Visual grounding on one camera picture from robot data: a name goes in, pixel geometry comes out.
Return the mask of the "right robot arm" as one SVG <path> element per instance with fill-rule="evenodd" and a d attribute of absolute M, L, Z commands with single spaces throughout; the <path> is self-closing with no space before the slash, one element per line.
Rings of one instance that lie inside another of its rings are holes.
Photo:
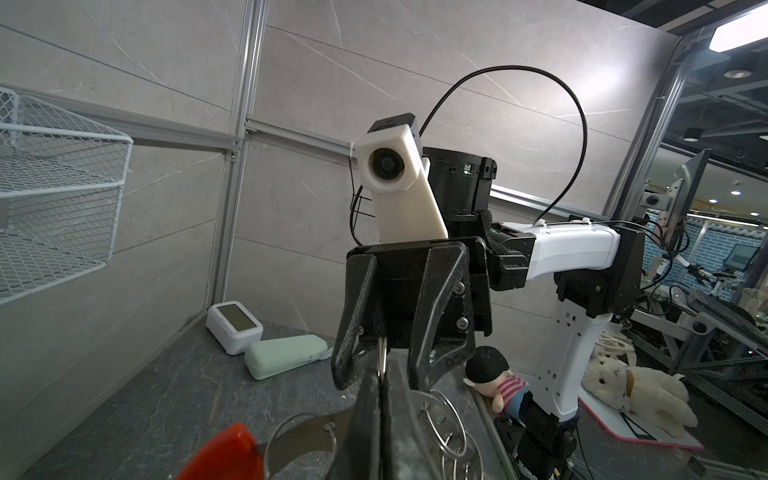
<path fill-rule="evenodd" d="M 356 148 L 379 243 L 346 259 L 345 300 L 332 376 L 346 389 L 376 371 L 385 347 L 408 353 L 407 379 L 424 391 L 469 360 L 476 331 L 492 331 L 490 295 L 552 275 L 561 329 L 546 344 L 545 375 L 521 402 L 521 464 L 537 479 L 576 446 L 581 379 L 599 334 L 639 290 L 643 238 L 582 220 L 500 224 L 487 208 L 488 157 L 422 148 L 382 131 Z"/>

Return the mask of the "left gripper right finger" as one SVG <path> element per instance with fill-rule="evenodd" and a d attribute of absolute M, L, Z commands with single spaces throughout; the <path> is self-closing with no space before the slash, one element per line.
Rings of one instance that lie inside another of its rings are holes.
<path fill-rule="evenodd" d="M 383 378 L 383 478 L 440 479 L 417 413 L 417 398 L 397 359 Z"/>

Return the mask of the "grey key organizer red handle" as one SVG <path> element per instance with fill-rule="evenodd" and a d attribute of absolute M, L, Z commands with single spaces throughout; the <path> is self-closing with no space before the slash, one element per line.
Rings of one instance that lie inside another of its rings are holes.
<path fill-rule="evenodd" d="M 385 339 L 379 340 L 377 353 L 374 367 L 380 382 L 382 409 L 378 479 L 384 479 L 383 378 L 388 360 Z M 466 431 L 453 404 L 436 390 L 412 392 L 417 398 L 418 419 L 426 433 L 440 479 L 483 478 L 484 465 L 479 446 Z M 258 443 L 244 425 L 233 424 L 203 445 L 178 476 L 181 479 L 271 479 L 301 457 L 322 452 L 330 456 L 329 471 L 344 441 L 354 405 L 326 415 L 295 414 L 280 423 L 264 444 Z"/>

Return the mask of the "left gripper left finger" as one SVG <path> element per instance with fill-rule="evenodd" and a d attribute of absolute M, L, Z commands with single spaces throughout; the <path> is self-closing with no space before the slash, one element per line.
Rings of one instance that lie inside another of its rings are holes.
<path fill-rule="evenodd" d="M 381 467 L 380 382 L 374 366 L 362 376 L 344 441 L 326 479 L 378 479 Z"/>

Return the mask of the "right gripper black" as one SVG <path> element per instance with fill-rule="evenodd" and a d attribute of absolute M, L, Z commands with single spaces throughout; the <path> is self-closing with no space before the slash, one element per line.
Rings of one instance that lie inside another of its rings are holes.
<path fill-rule="evenodd" d="M 491 264 L 477 236 L 358 246 L 346 257 L 345 297 L 331 359 L 345 390 L 374 367 L 379 340 L 409 349 L 409 386 L 428 391 L 493 332 Z"/>

